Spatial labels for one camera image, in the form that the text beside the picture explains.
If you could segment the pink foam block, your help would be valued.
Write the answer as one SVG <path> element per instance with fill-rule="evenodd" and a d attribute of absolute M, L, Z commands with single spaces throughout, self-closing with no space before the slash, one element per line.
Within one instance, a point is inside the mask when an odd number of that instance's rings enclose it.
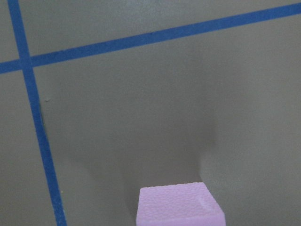
<path fill-rule="evenodd" d="M 225 214 L 203 182 L 140 189 L 137 226 L 225 226 Z"/>

